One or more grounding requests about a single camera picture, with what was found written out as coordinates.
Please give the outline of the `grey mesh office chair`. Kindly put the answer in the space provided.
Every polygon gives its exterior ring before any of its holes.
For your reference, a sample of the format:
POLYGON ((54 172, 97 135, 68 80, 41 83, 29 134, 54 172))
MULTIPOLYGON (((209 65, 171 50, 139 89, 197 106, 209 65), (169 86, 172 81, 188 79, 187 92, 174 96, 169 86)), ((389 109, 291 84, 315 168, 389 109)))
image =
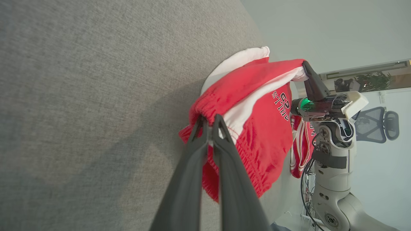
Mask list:
POLYGON ((355 129, 357 141, 393 141, 400 135, 399 115, 394 111, 386 111, 384 107, 361 111, 355 122, 355 129))

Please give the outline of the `red and white jersey shirt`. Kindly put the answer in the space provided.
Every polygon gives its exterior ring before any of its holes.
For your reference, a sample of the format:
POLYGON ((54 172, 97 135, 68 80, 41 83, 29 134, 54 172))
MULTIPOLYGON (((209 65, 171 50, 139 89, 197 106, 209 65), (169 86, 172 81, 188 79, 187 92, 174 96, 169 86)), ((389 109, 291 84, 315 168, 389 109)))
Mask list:
POLYGON ((311 159, 314 150, 313 140, 316 132, 310 122, 302 117, 292 115, 291 118, 293 145, 290 162, 290 173, 301 178, 305 165, 311 159))

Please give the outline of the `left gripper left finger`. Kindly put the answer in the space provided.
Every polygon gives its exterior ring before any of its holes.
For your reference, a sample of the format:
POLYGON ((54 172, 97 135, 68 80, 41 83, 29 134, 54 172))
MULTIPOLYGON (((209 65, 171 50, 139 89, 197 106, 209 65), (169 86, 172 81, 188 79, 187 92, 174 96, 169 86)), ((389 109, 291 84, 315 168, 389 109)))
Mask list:
POLYGON ((208 121, 199 116, 149 231, 199 231, 208 121))

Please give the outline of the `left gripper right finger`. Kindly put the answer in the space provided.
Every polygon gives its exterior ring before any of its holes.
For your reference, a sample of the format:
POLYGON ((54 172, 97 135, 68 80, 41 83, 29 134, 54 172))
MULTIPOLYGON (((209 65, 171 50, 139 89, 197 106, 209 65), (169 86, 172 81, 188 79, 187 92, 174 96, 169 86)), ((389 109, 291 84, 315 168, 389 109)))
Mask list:
POLYGON ((256 191, 221 115, 212 127, 213 159, 219 171, 222 231, 271 231, 256 191))

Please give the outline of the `white wall shelf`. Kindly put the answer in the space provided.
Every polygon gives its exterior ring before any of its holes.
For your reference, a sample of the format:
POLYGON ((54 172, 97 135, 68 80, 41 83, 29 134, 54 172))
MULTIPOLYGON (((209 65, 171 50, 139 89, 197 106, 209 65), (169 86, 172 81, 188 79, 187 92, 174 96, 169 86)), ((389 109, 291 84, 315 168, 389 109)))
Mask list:
POLYGON ((411 66, 411 60, 400 60, 400 61, 393 61, 388 63, 381 63, 375 65, 369 65, 364 67, 356 67, 350 68, 345 70, 337 70, 331 71, 326 73, 321 73, 319 76, 322 80, 331 80, 331 79, 339 79, 344 77, 356 77, 358 75, 364 75, 367 73, 374 73, 374 72, 384 72, 384 71, 391 71, 391 70, 398 70, 402 68, 407 68, 411 66))

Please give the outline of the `red shorts with white stripe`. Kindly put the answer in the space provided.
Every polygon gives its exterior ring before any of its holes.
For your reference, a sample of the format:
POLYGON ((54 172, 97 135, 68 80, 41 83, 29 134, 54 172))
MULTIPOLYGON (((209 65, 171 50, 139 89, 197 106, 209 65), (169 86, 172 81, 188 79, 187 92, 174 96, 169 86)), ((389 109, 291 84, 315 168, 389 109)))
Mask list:
POLYGON ((267 46, 248 48, 222 61, 179 132, 187 143, 199 116, 213 124, 221 115, 258 197, 279 178, 293 145, 290 83, 308 79, 303 59, 270 62, 269 54, 267 46))

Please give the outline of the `dark grey equipment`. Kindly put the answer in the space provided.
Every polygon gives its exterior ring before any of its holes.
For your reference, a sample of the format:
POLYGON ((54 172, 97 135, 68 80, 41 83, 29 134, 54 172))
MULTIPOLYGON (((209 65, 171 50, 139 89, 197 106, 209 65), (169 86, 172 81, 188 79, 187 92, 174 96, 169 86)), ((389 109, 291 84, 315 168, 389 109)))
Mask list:
POLYGON ((361 88, 360 83, 353 78, 348 80, 340 78, 334 81, 334 86, 336 92, 359 91, 361 88))

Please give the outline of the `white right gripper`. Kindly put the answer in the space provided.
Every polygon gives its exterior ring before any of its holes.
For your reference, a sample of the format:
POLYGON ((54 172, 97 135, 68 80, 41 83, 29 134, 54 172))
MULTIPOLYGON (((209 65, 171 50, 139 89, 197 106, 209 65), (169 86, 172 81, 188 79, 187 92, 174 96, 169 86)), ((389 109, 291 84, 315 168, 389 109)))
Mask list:
POLYGON ((307 98, 294 99, 291 114, 305 120, 355 120, 357 114, 369 103, 357 91, 339 92, 330 95, 329 89, 307 61, 302 62, 307 80, 304 86, 307 98))

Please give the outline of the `green potted plant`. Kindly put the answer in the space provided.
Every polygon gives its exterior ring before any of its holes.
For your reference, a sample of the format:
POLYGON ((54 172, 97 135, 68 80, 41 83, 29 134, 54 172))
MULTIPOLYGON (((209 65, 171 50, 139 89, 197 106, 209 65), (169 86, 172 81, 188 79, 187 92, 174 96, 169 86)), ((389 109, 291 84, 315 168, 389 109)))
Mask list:
POLYGON ((391 74, 380 71, 357 75, 354 79, 360 84, 359 92, 387 90, 393 82, 391 74))

